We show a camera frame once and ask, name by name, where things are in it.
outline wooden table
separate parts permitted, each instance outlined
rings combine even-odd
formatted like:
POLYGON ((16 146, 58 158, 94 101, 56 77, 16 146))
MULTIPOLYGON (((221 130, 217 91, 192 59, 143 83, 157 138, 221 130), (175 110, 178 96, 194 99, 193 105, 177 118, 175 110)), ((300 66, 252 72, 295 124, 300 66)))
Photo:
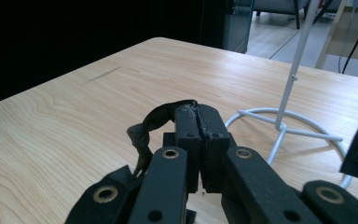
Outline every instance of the wooden table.
MULTIPOLYGON (((290 64, 154 38, 0 102, 0 223, 63 223, 90 185, 138 155, 126 130, 158 105, 196 99, 226 121, 237 109, 278 106, 290 64)), ((358 77, 301 67, 288 109, 348 146, 358 128, 358 77)), ((287 120, 290 125, 302 124, 287 120)), ((151 134, 160 148, 162 134, 151 134)), ((277 132, 243 118, 229 131, 267 157, 277 132)), ((272 167, 291 186, 338 183, 340 158, 323 140, 287 135, 272 167)), ((349 192, 358 198, 358 179, 349 192)), ((227 223, 220 195, 190 195, 197 223, 227 223)))

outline white wire base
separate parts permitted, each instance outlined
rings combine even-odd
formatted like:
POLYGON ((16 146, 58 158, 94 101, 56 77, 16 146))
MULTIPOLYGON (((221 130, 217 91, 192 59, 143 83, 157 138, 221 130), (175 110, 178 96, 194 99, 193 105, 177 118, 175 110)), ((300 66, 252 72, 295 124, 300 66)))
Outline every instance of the white wire base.
MULTIPOLYGON (((238 110, 238 113, 235 114, 234 116, 232 116, 230 119, 228 119, 226 121, 226 127, 228 128, 228 126, 234 122, 236 119, 243 117, 243 116, 248 116, 254 119, 259 119, 262 121, 265 121, 267 123, 270 124, 275 124, 276 120, 275 119, 271 119, 265 116, 261 116, 258 115, 257 113, 270 113, 270 114, 278 114, 279 109, 278 108, 271 108, 271 107, 260 107, 260 108, 254 108, 254 109, 248 109, 248 110, 238 110)), ((320 138, 320 139, 324 139, 327 141, 330 141, 331 143, 333 143, 337 148, 338 148, 338 152, 341 156, 341 159, 343 160, 347 154, 347 150, 344 148, 344 146, 342 145, 342 138, 338 137, 338 136, 334 136, 331 133, 329 133, 326 129, 324 129, 321 125, 319 125, 317 122, 315 122, 312 119, 309 119, 305 116, 302 116, 300 114, 297 114, 293 111, 290 110, 285 110, 284 111, 284 115, 287 117, 291 117, 293 119, 297 119, 307 125, 309 125, 310 127, 314 128, 315 130, 319 131, 319 133, 314 133, 314 132, 308 132, 308 131, 302 131, 302 130, 296 130, 296 129, 289 129, 287 128, 287 125, 283 122, 281 122, 279 131, 279 135, 275 141, 274 146, 272 147, 271 152, 269 153, 268 159, 267 159, 267 163, 268 164, 272 164, 279 147, 281 146, 282 140, 284 138, 284 136, 287 133, 291 133, 291 134, 296 134, 296 135, 302 135, 302 136, 307 136, 307 137, 313 137, 313 138, 320 138)), ((342 188, 347 188, 348 185, 351 183, 351 176, 350 175, 344 175, 341 183, 339 184, 342 188)))

